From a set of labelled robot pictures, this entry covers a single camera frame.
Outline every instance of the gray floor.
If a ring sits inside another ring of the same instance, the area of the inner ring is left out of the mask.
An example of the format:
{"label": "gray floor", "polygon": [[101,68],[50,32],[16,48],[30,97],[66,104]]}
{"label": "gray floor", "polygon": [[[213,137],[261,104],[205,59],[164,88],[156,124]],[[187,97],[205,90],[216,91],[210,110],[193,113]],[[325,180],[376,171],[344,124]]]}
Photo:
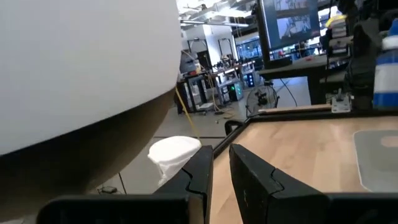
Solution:
{"label": "gray floor", "polygon": [[[285,82],[287,82],[287,86],[294,95],[299,106],[310,105],[310,95],[306,78],[292,78],[285,80]],[[274,81],[274,88],[280,96],[278,108],[295,106],[292,96],[280,80]],[[234,119],[244,120],[246,118],[245,105],[248,93],[249,90],[245,90],[244,99],[231,105],[234,109]],[[201,136],[202,144],[215,146],[225,137],[224,123],[226,120],[220,119],[222,117],[209,112],[206,116],[202,114],[191,114],[191,118]],[[194,133],[185,115],[178,115],[177,109],[171,108],[164,122],[155,133],[152,141],[149,142],[145,149],[121,172],[127,193],[149,194],[158,188],[157,183],[160,180],[160,174],[156,166],[147,158],[149,148],[153,143],[163,138],[176,135],[194,136]],[[104,183],[104,185],[115,186],[119,191],[123,191],[118,175]]]}

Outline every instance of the computer monitor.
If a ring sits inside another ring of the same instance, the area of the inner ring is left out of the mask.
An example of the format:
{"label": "computer monitor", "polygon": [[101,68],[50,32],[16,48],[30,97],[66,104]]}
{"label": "computer monitor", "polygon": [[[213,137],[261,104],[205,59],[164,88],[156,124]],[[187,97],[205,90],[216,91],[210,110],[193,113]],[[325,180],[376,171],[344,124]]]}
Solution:
{"label": "computer monitor", "polygon": [[269,50],[320,35],[318,0],[260,0]]}

